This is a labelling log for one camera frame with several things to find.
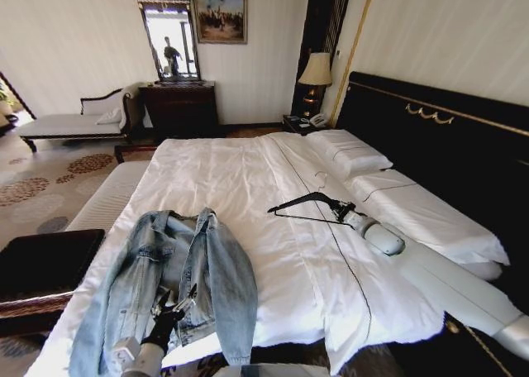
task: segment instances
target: painting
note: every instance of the painting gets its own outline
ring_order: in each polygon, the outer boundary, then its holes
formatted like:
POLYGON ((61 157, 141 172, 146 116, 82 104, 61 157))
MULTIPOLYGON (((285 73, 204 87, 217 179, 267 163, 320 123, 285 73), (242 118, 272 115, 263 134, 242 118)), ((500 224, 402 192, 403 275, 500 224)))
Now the painting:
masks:
POLYGON ((246 0, 193 0, 198 42, 247 43, 246 0))

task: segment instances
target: white wall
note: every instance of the white wall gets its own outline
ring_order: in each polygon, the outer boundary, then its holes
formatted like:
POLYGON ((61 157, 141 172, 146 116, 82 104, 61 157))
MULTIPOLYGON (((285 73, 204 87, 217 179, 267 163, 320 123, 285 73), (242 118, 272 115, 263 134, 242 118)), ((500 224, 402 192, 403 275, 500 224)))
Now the white wall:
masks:
MULTIPOLYGON (((198 44, 222 123, 279 122, 289 112, 307 0, 248 0, 248 44, 198 44)), ((79 98, 157 80, 135 0, 2 0, 0 70, 42 116, 79 98)))
MULTIPOLYGON (((346 55, 364 2, 347 8, 346 55)), ((373 0, 351 68, 529 106, 528 34, 529 0, 373 0)), ((326 93, 327 113, 342 74, 326 93)))

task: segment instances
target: mirror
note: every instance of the mirror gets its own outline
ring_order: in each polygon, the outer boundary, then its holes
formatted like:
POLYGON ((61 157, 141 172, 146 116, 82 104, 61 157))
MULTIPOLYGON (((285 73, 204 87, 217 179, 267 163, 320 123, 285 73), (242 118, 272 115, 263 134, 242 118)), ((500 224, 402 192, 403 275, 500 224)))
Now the mirror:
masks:
POLYGON ((200 79, 190 0, 136 0, 160 81, 200 79))

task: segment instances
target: wooden dresser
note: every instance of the wooden dresser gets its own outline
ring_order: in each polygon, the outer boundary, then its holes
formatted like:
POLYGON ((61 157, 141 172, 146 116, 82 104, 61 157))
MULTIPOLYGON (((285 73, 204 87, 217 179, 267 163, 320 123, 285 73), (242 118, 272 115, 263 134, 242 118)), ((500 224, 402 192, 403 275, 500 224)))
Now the wooden dresser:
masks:
POLYGON ((208 81, 140 87, 158 137, 211 137, 218 132, 215 83, 208 81))

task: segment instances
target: patterned carpet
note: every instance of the patterned carpet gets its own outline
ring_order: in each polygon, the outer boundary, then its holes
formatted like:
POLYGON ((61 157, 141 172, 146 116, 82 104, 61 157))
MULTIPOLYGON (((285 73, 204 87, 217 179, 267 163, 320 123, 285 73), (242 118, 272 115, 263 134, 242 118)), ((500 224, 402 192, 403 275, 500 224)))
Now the patterned carpet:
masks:
MULTIPOLYGON (((18 136, 0 137, 0 250, 16 236, 66 228, 116 167, 118 142, 41 140, 32 154, 18 136)), ((0 339, 0 375, 24 375, 39 349, 23 338, 0 339)))
MULTIPOLYGON (((253 137, 277 131, 256 128, 228 137, 253 137)), ((0 250, 16 236, 61 231, 77 215, 116 167, 113 147, 120 141, 37 141, 32 154, 19 137, 0 137, 0 250)), ((150 152, 127 153, 125 160, 149 160, 150 152)), ((0 375, 24 375, 39 354, 33 341, 0 339, 0 375)), ((304 363, 328 367, 322 341, 301 346, 285 344, 252 351, 252 362, 304 363)), ((163 376, 205 377, 226 365, 216 354, 164 371, 163 376)), ((403 375, 386 346, 363 349, 341 370, 350 377, 403 375)))

